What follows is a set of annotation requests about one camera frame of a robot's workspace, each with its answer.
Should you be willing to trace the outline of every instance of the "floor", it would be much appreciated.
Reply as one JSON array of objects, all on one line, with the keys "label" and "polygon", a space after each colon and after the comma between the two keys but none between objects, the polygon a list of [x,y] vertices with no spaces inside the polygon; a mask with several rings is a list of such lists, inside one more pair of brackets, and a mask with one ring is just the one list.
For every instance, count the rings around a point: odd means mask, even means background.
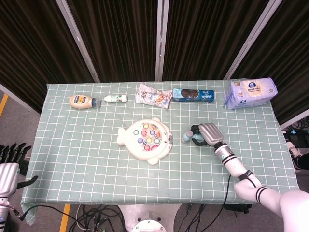
[{"label": "floor", "polygon": [[[0,91],[0,101],[3,97],[3,92]],[[0,116],[0,144],[12,145],[14,143],[26,142],[27,145],[32,145],[34,142],[36,128],[38,126],[40,116],[33,112],[29,112],[23,106],[19,105],[13,99],[8,98],[4,107],[2,115]],[[309,192],[309,173],[302,172],[297,174],[297,181],[301,190]],[[10,198],[12,205],[16,207],[19,212],[22,212],[20,207],[20,200],[22,195],[22,189],[17,190],[16,193]],[[60,211],[63,211],[63,204],[49,204],[54,206]],[[77,211],[77,205],[72,205],[70,208],[70,215],[75,217]],[[201,231],[206,227],[220,211],[220,205],[207,205],[201,215],[201,222],[198,231]],[[199,209],[198,204],[193,205],[192,211],[185,218],[187,204],[183,204],[177,212],[174,221],[174,231],[184,232],[187,226],[190,224],[192,218]],[[37,221],[29,226],[25,221],[20,221],[16,216],[12,215],[12,221],[15,226],[12,231],[18,232],[58,232],[60,229],[62,215],[49,208],[39,208]],[[112,218],[111,222],[114,224],[115,231],[121,231],[121,226],[116,218]],[[67,230],[73,224],[73,219],[68,220]],[[190,231],[195,231],[196,224],[191,227]],[[106,224],[106,231],[112,231]],[[250,209],[248,214],[234,213],[233,211],[223,210],[214,224],[206,231],[210,232],[260,232],[260,231],[283,231],[283,220],[265,209],[263,206],[255,204]]]}]

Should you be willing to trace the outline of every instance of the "white tissue package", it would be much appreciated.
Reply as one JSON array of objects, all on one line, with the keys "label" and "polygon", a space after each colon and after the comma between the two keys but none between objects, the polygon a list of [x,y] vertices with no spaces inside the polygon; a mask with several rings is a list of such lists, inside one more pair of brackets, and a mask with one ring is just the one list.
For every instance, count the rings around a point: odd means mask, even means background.
[{"label": "white tissue package", "polygon": [[231,82],[224,93],[228,109],[258,106],[267,103],[278,93],[271,78]]}]

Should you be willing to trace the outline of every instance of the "small plastic bottle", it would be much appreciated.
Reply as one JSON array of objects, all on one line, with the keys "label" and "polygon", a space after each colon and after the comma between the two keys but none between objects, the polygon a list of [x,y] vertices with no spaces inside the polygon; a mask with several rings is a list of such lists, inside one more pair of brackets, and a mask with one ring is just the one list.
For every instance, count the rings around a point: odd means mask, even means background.
[{"label": "small plastic bottle", "polygon": [[77,109],[100,108],[101,100],[85,95],[73,95],[70,97],[70,106]]},{"label": "small plastic bottle", "polygon": [[103,98],[106,102],[127,102],[126,95],[108,95]]}]

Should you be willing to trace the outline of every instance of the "green checkered tablecloth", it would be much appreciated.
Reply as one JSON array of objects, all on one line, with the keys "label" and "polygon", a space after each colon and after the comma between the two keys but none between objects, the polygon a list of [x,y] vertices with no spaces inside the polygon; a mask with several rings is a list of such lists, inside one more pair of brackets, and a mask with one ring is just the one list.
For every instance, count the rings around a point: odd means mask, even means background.
[{"label": "green checkered tablecloth", "polygon": [[[135,104],[140,83],[49,85],[33,146],[22,208],[38,203],[139,204],[212,203],[225,197],[228,172],[213,148],[181,143],[191,125],[213,122],[243,165],[262,184],[280,193],[297,190],[295,172],[285,139],[270,103],[228,110],[223,107],[229,81],[148,82],[157,89],[212,89],[215,100],[171,102],[168,109]],[[127,94],[126,103],[106,103],[100,109],[71,108],[69,97],[84,94],[103,98]],[[149,165],[117,142],[119,127],[158,117],[174,138],[169,155]],[[237,183],[231,179],[231,185]],[[244,203],[231,186],[227,203]],[[35,220],[35,211],[27,216]]]}]

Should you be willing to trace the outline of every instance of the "metal robotic hand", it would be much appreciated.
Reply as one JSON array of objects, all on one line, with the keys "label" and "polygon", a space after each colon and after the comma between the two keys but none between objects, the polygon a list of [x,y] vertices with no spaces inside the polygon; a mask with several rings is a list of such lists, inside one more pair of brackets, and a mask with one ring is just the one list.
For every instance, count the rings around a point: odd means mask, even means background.
[{"label": "metal robotic hand", "polygon": [[31,148],[31,146],[28,146],[22,150],[25,145],[23,143],[15,148],[16,144],[14,144],[0,150],[0,232],[4,231],[9,209],[12,209],[15,215],[19,214],[10,205],[9,197],[15,193],[16,189],[30,185],[38,178],[38,176],[35,176],[29,181],[18,183],[19,163]]},{"label": "metal robotic hand", "polygon": [[309,194],[303,191],[289,191],[280,194],[275,190],[263,186],[256,176],[247,170],[231,151],[227,144],[223,143],[223,135],[213,123],[193,125],[191,132],[186,131],[182,142],[190,139],[196,145],[210,145],[215,148],[215,153],[222,164],[239,182],[234,185],[235,193],[242,199],[258,202],[283,218],[285,232],[305,232],[307,227],[307,214],[309,209]]}]

